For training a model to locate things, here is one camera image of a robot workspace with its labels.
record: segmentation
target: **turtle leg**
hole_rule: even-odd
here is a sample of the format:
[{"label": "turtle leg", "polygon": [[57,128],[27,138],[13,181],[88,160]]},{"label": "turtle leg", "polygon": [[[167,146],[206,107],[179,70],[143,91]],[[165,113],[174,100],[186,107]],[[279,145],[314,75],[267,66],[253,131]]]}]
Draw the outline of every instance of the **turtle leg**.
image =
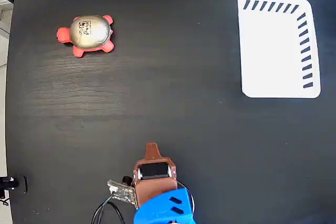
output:
[{"label": "turtle leg", "polygon": [[103,18],[106,19],[110,25],[113,23],[113,19],[110,15],[104,15]]},{"label": "turtle leg", "polygon": [[101,47],[101,49],[104,52],[110,52],[114,49],[114,44],[112,43],[112,41],[109,40]]},{"label": "turtle leg", "polygon": [[77,58],[81,58],[83,56],[83,53],[84,51],[82,49],[74,46],[74,56],[76,56]]},{"label": "turtle leg", "polygon": [[57,30],[57,39],[61,43],[71,42],[70,29],[67,27],[61,27]]}]

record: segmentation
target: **dark wooden table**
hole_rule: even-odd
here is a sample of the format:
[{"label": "dark wooden table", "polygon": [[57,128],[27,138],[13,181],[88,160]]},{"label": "dark wooden table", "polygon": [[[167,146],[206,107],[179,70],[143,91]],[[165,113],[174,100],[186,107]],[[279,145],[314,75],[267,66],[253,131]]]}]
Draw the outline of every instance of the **dark wooden table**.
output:
[{"label": "dark wooden table", "polygon": [[[150,140],[189,185],[197,223],[334,212],[336,0],[308,1],[322,91],[302,100],[242,94],[237,0],[15,0],[8,173],[30,189],[11,195],[14,223],[88,223]],[[76,59],[56,31],[87,14],[114,18],[116,47]]]}]

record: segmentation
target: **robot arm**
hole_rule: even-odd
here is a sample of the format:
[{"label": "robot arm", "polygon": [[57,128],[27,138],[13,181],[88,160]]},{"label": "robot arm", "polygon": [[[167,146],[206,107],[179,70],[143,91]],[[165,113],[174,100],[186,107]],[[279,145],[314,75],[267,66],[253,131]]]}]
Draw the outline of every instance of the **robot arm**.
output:
[{"label": "robot arm", "polygon": [[155,143],[146,146],[145,159],[133,170],[134,179],[123,184],[108,181],[111,198],[131,203],[137,209],[134,224],[195,224],[194,202],[189,190],[178,189],[176,166],[162,157]]}]

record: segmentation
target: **wire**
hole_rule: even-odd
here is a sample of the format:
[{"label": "wire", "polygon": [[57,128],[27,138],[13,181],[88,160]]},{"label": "wire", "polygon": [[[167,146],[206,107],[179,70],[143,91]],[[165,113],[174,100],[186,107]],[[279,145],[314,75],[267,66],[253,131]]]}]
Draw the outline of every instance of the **wire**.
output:
[{"label": "wire", "polygon": [[9,201],[9,198],[7,198],[7,199],[5,199],[5,200],[0,199],[0,202],[2,202],[2,204],[3,204],[4,206],[9,206],[9,204],[8,204],[7,201]]},{"label": "wire", "polygon": [[190,196],[190,199],[191,199],[191,205],[192,205],[192,209],[193,209],[193,216],[194,216],[194,211],[195,211],[195,201],[194,201],[194,197],[193,195],[191,194],[189,188],[187,186],[185,186],[184,184],[182,184],[180,181],[177,180],[177,183],[179,183],[181,186],[183,186],[185,189],[187,189],[188,191],[188,194]]},{"label": "wire", "polygon": [[120,222],[121,222],[122,224],[125,224],[125,220],[124,220],[124,218],[123,218],[121,212],[120,212],[119,209],[117,208],[117,206],[116,206],[114,203],[110,202],[110,201],[107,202],[107,204],[109,204],[110,206],[112,206],[112,207],[115,209],[115,211],[117,212],[117,215],[118,215],[118,217],[119,217],[119,219],[120,219]]},{"label": "wire", "polygon": [[107,204],[107,202],[112,198],[112,195],[108,197],[102,204],[99,205],[99,207],[96,209],[95,213],[93,214],[91,224],[95,224],[96,217],[101,214],[102,208]]},{"label": "wire", "polygon": [[124,220],[121,212],[119,211],[118,207],[114,203],[110,202],[111,198],[112,198],[112,196],[108,197],[102,204],[99,205],[99,207],[96,209],[95,213],[93,214],[91,224],[100,224],[101,219],[103,217],[103,212],[104,212],[105,205],[112,206],[115,209],[115,211],[116,211],[116,213],[117,213],[117,215],[120,219],[120,222],[122,224],[125,224],[125,220]]}]

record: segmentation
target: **circuit board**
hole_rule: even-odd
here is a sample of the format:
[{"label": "circuit board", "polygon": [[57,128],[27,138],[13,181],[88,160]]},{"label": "circuit board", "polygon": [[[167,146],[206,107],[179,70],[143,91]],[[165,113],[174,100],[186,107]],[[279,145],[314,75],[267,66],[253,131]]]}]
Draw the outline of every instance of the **circuit board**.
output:
[{"label": "circuit board", "polygon": [[112,180],[109,180],[107,182],[107,185],[109,186],[112,199],[117,199],[130,203],[134,205],[136,209],[138,209],[138,202],[137,197],[135,195],[134,187],[117,183]]}]

